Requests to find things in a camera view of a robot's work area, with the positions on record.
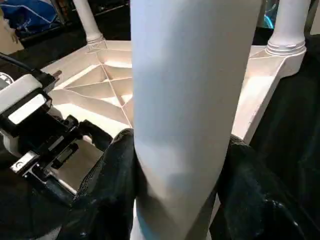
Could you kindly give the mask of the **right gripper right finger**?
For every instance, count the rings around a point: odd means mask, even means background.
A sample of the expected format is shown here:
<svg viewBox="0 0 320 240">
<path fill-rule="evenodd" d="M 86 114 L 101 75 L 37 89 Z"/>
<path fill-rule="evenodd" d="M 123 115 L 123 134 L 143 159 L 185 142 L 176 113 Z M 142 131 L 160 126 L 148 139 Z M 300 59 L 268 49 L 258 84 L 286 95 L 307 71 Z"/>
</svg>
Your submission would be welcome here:
<svg viewBox="0 0 320 240">
<path fill-rule="evenodd" d="M 318 240 L 320 228 L 257 153 L 231 136 L 215 187 L 214 240 Z"/>
</svg>

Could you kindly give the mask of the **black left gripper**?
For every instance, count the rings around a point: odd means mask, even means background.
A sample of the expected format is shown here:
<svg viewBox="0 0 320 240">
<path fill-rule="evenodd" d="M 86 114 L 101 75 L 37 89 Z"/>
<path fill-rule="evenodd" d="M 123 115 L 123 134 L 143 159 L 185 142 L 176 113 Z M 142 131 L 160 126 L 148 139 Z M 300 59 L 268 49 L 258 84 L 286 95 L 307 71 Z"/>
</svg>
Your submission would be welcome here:
<svg viewBox="0 0 320 240">
<path fill-rule="evenodd" d="M 17 139 L 20 154 L 11 170 L 47 198 L 68 207 L 113 139 L 92 122 L 74 116 L 10 120 L 9 136 Z"/>
</svg>

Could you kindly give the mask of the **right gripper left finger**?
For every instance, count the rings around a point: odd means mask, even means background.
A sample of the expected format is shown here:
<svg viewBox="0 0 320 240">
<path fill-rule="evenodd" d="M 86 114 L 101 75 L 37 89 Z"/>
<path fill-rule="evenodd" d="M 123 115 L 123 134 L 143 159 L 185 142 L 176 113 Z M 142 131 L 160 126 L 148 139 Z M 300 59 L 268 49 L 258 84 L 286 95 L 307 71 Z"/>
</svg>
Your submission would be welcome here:
<svg viewBox="0 0 320 240">
<path fill-rule="evenodd" d="M 82 181 L 59 240 L 128 240 L 137 197 L 134 130 L 121 130 Z"/>
</svg>

